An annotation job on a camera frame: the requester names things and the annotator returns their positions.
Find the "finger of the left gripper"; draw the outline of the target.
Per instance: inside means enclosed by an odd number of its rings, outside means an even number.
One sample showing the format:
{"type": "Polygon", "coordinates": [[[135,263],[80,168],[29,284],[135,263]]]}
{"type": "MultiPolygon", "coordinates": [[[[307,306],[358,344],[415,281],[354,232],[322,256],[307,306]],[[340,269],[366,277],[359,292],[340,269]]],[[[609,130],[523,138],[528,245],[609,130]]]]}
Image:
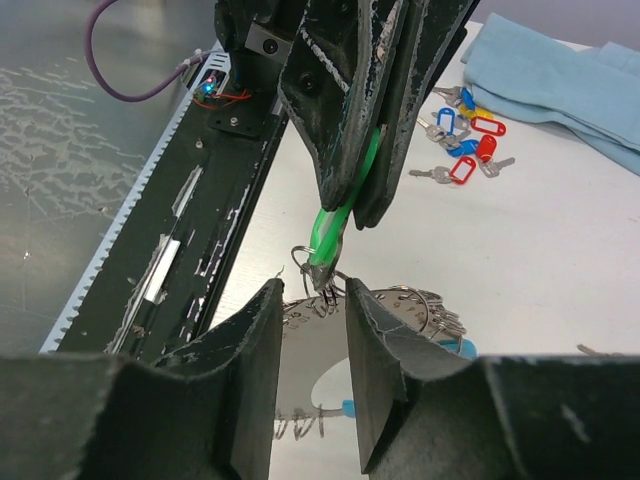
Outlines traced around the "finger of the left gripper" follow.
{"type": "Polygon", "coordinates": [[[376,227],[396,194],[426,97],[464,40],[478,0],[411,1],[378,123],[386,127],[376,158],[354,206],[356,228],[376,227]]]}
{"type": "Polygon", "coordinates": [[[404,21],[402,1],[310,1],[303,10],[278,93],[326,210],[355,188],[404,21]]]}

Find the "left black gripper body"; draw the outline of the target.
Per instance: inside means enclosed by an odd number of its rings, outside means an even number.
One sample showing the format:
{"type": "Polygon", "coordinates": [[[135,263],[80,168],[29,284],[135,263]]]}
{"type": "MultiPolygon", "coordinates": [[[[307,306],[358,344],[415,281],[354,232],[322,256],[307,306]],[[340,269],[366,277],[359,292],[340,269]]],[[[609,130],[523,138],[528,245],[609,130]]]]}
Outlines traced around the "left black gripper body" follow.
{"type": "Polygon", "coordinates": [[[276,88],[305,5],[303,0],[216,2],[215,32],[229,55],[234,87],[276,88]]]}

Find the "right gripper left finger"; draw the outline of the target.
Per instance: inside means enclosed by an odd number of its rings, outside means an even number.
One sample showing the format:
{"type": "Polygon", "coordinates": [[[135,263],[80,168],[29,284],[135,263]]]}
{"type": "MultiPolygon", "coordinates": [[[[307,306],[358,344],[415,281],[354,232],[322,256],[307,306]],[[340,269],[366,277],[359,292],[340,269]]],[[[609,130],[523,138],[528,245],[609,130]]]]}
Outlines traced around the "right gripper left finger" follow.
{"type": "Polygon", "coordinates": [[[1,360],[5,479],[265,479],[283,282],[146,365],[122,355],[1,360]]]}

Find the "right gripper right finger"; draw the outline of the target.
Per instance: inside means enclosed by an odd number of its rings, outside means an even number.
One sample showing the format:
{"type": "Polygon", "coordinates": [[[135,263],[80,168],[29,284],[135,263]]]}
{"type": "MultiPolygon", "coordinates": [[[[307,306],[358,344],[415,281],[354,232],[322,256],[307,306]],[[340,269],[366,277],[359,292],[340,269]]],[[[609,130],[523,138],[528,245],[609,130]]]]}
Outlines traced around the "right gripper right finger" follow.
{"type": "Polygon", "coordinates": [[[635,479],[636,356],[481,356],[411,346],[387,416],[355,401],[372,479],[635,479]]]}

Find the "large keyring with blue handle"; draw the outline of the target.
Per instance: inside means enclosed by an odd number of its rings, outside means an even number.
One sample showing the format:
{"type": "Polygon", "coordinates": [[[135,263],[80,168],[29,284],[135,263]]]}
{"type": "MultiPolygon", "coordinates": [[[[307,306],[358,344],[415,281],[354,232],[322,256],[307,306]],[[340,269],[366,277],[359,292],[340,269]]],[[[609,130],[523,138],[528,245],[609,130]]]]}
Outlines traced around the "large keyring with blue handle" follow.
{"type": "Polygon", "coordinates": [[[458,314],[427,290],[407,285],[370,290],[358,280],[340,288],[329,282],[318,295],[285,303],[274,439],[287,433],[301,439],[313,428],[323,430],[329,418],[353,417],[357,400],[387,416],[411,390],[401,365],[411,346],[467,359],[477,355],[458,314]],[[345,359],[355,369],[354,394],[340,396],[337,406],[315,401],[316,382],[345,359]],[[366,400],[377,381],[382,399],[366,400]]]}

